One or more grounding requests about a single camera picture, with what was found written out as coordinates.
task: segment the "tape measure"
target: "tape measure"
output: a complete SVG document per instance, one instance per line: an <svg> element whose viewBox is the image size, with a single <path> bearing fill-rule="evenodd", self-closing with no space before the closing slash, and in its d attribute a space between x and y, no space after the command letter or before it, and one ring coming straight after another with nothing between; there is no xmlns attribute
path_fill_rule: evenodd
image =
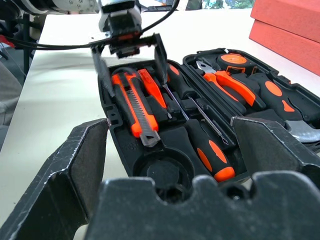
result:
<svg viewBox="0 0 320 240"><path fill-rule="evenodd" d="M229 74L245 73L247 75L254 74L257 65L248 58L235 53L222 54L218 56L217 63L221 69Z"/></svg>

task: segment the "orange utility knife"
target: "orange utility knife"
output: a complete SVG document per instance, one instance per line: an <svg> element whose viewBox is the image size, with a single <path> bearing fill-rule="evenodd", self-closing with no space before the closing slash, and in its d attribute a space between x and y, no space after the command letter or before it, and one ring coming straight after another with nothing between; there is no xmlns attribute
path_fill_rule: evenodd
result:
<svg viewBox="0 0 320 240"><path fill-rule="evenodd" d="M131 132L141 138L146 147L153 147L160 141L158 123L145 98L139 76L135 71L121 72L112 76L116 103L128 121Z"/></svg>

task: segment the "tool kit case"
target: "tool kit case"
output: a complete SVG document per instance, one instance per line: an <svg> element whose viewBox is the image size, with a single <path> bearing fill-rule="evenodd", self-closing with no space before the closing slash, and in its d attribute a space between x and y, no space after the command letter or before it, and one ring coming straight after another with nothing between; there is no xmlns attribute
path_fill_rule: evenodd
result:
<svg viewBox="0 0 320 240"><path fill-rule="evenodd" d="M210 80L210 73L209 77L206 76L208 67L218 71L215 74L220 74L222 80L219 76L217 81ZM291 84L289 79L279 76L277 70L243 51L223 48L199 51L186 56L182 65L168 60L167 85L173 97L158 81L161 77L154 60L112 66L109 71L112 82L119 83L118 86L122 87L118 90L122 89L123 93L130 86L131 77L139 79L139 91L145 99L133 98L137 106L129 106L127 102L132 103L130 98L134 93L114 100L103 83L98 81L100 99L127 174L130 177L150 177L158 189L172 186L189 189L193 178L198 175L213 176L217 182L241 182L248 179L249 174L232 126L233 117L275 121L291 131L294 137L299 133L303 121L301 131L320 129L320 98L299 84ZM223 71L236 80L235 85L224 81ZM174 75L180 78L174 81ZM150 81L157 85L158 92L152 92L155 86ZM179 85L177 81L184 81L185 84ZM243 85L251 93L243 92ZM149 130L156 132L152 139L158 139L151 147L143 144L143 141L151 139L148 135L143 140L133 134L133 123L137 122L139 113L135 119L128 119L131 117L125 113L135 112L134 108L139 108L139 103L145 107L141 114L143 117L147 115L146 121L150 120ZM298 128L294 125L296 122L299 122ZM300 142L317 153L320 141L309 141L308 135L302 135ZM213 157L202 149L208 146L213 150Z"/></svg>

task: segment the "orange box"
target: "orange box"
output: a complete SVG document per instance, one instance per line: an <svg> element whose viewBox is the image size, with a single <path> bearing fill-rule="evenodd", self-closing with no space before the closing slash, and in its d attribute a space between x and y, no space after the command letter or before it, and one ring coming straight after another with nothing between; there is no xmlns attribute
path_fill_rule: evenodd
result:
<svg viewBox="0 0 320 240"><path fill-rule="evenodd" d="M320 0L256 0L251 17L320 43Z"/></svg>
<svg viewBox="0 0 320 240"><path fill-rule="evenodd" d="M320 76L320 43L258 20L249 38Z"/></svg>

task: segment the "table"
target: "table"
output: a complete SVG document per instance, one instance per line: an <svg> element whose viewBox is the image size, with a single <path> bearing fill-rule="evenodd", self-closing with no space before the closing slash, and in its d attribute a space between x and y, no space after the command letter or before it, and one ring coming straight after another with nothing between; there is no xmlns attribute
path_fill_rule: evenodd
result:
<svg viewBox="0 0 320 240"><path fill-rule="evenodd" d="M160 33L168 59L179 63L184 56L199 50L243 50L275 67L292 83L320 96L319 76L249 39L254 22L250 12L250 9L177 11L146 35ZM143 13L143 25L164 14ZM97 14L49 15L40 43L86 44L99 32L98 21ZM110 56L107 49L102 56L111 66L153 59L154 49L145 47L140 55L121 60ZM36 51L0 153L0 226L44 161L65 141L72 128L104 117L89 49ZM109 136L104 178L126 177Z"/></svg>

